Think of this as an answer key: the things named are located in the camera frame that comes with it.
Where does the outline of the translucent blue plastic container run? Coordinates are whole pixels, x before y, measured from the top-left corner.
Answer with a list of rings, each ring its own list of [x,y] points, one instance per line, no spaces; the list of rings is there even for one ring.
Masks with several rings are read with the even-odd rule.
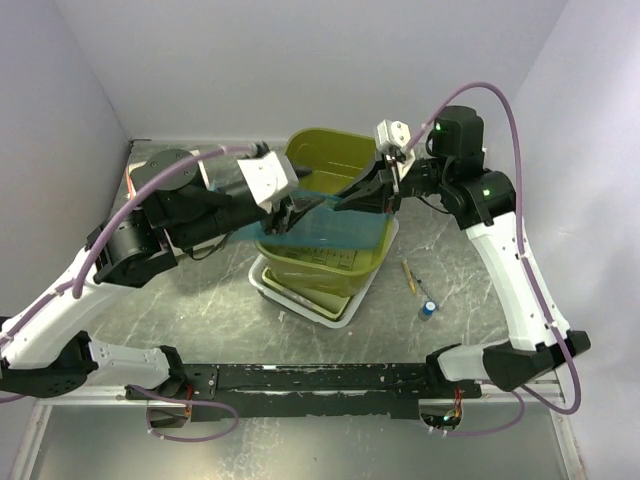
[[[324,202],[304,215],[285,234],[266,235],[262,220],[269,214],[257,206],[245,181],[209,188],[220,202],[216,206],[216,232],[222,242],[258,241],[265,245],[325,248],[374,248],[389,216],[357,211],[334,211],[335,195],[305,186],[291,192],[291,197],[319,196]]]

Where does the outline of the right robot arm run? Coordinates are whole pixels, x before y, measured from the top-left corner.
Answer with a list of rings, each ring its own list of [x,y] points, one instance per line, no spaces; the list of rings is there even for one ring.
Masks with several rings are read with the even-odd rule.
[[[383,120],[369,165],[339,192],[338,210],[395,213],[405,198],[438,195],[445,211],[479,253],[504,311],[508,338],[451,346],[428,356],[426,390],[443,398],[459,381],[488,380],[512,391],[588,351],[589,336],[574,330],[554,305],[516,216],[509,177],[485,167],[484,122],[465,106],[447,106],[417,158],[409,127]]]

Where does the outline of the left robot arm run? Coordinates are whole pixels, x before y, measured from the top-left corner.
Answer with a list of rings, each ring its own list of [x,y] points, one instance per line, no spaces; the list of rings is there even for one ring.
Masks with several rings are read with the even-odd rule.
[[[111,345],[87,325],[175,268],[180,255],[203,260],[250,226],[264,235],[289,232],[315,205],[294,195],[310,174],[264,143],[206,153],[166,149],[130,166],[128,201],[46,292],[2,322],[2,390],[41,399],[83,386],[181,395],[188,377],[176,349]]]

